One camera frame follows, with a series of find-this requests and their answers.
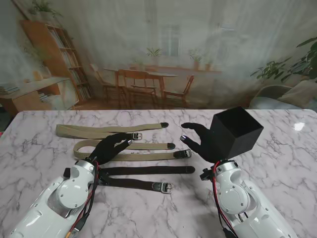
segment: dining table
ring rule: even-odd
[[[104,70],[114,72],[115,85],[118,88],[119,87],[119,69],[104,67]],[[164,89],[165,89],[164,78],[173,78],[178,76],[177,74],[170,74],[170,73],[159,73],[159,72],[150,72],[150,71],[144,71],[144,72],[149,74],[149,79],[158,80],[161,99],[164,98]]]

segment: strap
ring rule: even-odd
[[[76,160],[83,160],[90,156],[90,153],[76,153]],[[152,160],[174,160],[186,159],[192,156],[191,150],[180,150],[172,153],[153,154],[118,154],[112,161],[152,161]]]
[[[75,144],[74,155],[83,160],[90,156],[90,153],[79,152],[79,149],[86,146],[96,147],[100,140],[82,140]],[[127,147],[128,150],[172,150],[175,148],[173,143],[133,143]]]
[[[167,122],[156,124],[144,124],[130,127],[109,126],[109,127],[88,127],[78,125],[56,125],[56,135],[66,138],[83,138],[83,139],[103,139],[109,135],[118,132],[135,132],[141,130],[153,130],[168,127]]]
[[[167,175],[167,174],[192,174],[193,166],[148,166],[148,167],[113,167],[100,169],[103,175]]]
[[[171,194],[173,185],[168,182],[150,182],[141,181],[131,178],[109,178],[107,177],[104,181],[99,180],[98,185],[112,186],[112,187],[125,187],[125,188],[136,188],[161,193]]]

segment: wall mural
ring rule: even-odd
[[[1,14],[0,56],[8,60],[0,68],[0,103],[12,115],[317,104],[316,91],[305,103],[279,100],[303,80],[316,84],[313,0],[1,4],[10,14]]]

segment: white marble surface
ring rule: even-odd
[[[74,164],[78,139],[55,135],[58,123],[85,126],[130,126],[168,122],[166,129],[143,132],[147,142],[199,141],[184,122],[210,126],[220,110],[47,111],[19,113],[0,139],[0,238],[24,216],[28,207],[65,167]],[[264,130],[253,150],[235,158],[263,190],[300,238],[317,237],[317,114],[304,110],[249,111]],[[200,181],[211,164],[197,154],[191,159],[159,162],[112,162],[114,166],[192,165],[191,175],[127,176],[174,184],[172,195],[99,187],[81,238],[223,238],[211,183]]]

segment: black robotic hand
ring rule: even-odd
[[[119,154],[119,152],[126,149],[131,144],[131,134],[118,133],[107,136],[98,143],[94,151],[90,154],[88,160],[97,161],[99,165],[108,163],[117,154]]]
[[[180,137],[181,141],[188,145],[193,151],[198,153],[204,160],[210,163],[216,163],[218,159],[214,156],[211,149],[211,131],[198,123],[184,123],[183,128],[193,129],[197,135],[200,137],[201,144],[193,141],[185,135]]]

